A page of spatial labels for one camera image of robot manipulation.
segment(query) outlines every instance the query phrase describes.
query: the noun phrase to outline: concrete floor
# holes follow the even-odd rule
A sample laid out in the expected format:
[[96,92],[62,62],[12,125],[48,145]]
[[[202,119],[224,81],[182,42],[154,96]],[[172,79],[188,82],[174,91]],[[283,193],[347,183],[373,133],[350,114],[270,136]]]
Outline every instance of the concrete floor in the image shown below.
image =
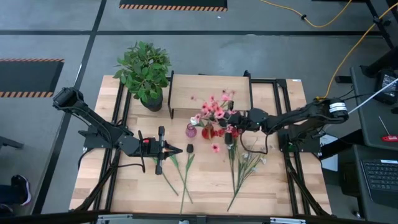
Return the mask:
[[[308,14],[316,24],[328,22],[345,5],[343,2],[311,0],[279,2]],[[101,0],[3,0],[0,7],[0,58],[64,58],[65,65],[56,91],[64,86],[73,86],[89,35],[11,34],[13,30],[92,30],[100,3]],[[380,14],[387,9],[384,1],[374,1],[374,4]],[[365,31],[371,24],[372,17],[366,5],[354,3],[340,19],[323,30]],[[133,11],[119,9],[118,0],[107,0],[98,30],[316,29],[302,22],[293,12],[258,0],[229,0],[228,12]],[[397,24],[393,22],[388,30],[396,43]],[[314,96],[324,94],[337,65],[358,39],[358,36],[97,35],[80,91],[88,105],[94,108],[102,76],[113,74],[116,58],[135,41],[142,40],[167,49],[172,70],[178,73],[241,76],[243,71],[249,70],[256,78],[301,79],[307,101],[311,101]],[[387,50],[382,38],[368,37],[342,66],[339,74],[349,75],[350,67],[371,63]],[[333,84],[330,96],[340,96],[349,90],[350,85]],[[14,174],[22,174],[31,181],[34,196],[38,194],[63,115],[51,105],[51,99],[0,98],[0,135],[25,143],[25,148],[20,151],[7,147],[1,149],[1,184],[8,183]],[[353,108],[354,101],[348,106]],[[354,114],[347,123],[332,126],[328,131],[343,136],[358,128],[358,116]],[[83,138],[77,133],[80,129],[85,129],[84,125],[72,119],[43,213],[68,210],[83,145]],[[353,209],[355,203],[348,203],[352,200],[342,195],[335,185],[328,184],[327,188],[332,212],[341,218],[354,218],[348,210]],[[18,214],[30,214],[33,204],[18,208]]]

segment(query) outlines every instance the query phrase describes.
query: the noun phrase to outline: black floor mat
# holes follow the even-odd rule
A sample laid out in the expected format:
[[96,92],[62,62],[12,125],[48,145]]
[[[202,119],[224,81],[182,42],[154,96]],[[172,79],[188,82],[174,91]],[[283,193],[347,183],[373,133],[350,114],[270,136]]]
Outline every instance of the black floor mat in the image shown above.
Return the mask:
[[120,0],[121,9],[226,12],[227,0]]
[[0,59],[0,97],[51,97],[63,59]]

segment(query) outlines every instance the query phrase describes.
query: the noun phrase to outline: white cable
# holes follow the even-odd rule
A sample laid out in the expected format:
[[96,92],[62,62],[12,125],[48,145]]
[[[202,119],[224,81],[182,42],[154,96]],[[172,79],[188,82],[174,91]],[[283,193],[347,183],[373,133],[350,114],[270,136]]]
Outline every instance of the white cable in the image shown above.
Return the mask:
[[363,103],[361,103],[360,105],[358,105],[357,107],[355,107],[354,109],[352,109],[350,112],[348,112],[348,114],[351,114],[352,112],[356,111],[358,108],[360,108],[361,106],[363,106],[365,103],[367,103],[369,100],[371,100],[373,97],[375,97],[377,94],[381,93],[383,90],[385,90],[386,88],[389,88],[392,84],[396,83],[398,81],[398,78],[395,79],[392,83],[386,85],[385,87],[383,87],[381,90],[377,91],[375,94],[373,94],[371,97],[369,97],[367,100],[365,100]]

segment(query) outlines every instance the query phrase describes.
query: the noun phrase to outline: potted plant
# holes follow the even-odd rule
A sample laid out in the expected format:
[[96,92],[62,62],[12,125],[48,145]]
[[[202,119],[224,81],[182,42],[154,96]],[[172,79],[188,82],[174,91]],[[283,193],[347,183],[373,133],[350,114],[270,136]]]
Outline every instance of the potted plant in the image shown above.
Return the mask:
[[166,74],[171,64],[166,50],[141,41],[128,49],[124,59],[118,58],[117,67],[121,69],[113,78],[119,78],[134,99],[140,99],[146,108],[156,112],[162,108],[162,88],[169,84]]

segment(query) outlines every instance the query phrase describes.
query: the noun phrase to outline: keyboard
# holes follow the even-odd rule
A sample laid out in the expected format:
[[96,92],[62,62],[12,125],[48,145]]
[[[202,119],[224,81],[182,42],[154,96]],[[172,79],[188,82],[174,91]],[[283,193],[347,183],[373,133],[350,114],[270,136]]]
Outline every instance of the keyboard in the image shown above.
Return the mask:
[[361,165],[372,201],[398,208],[398,161],[362,160]]

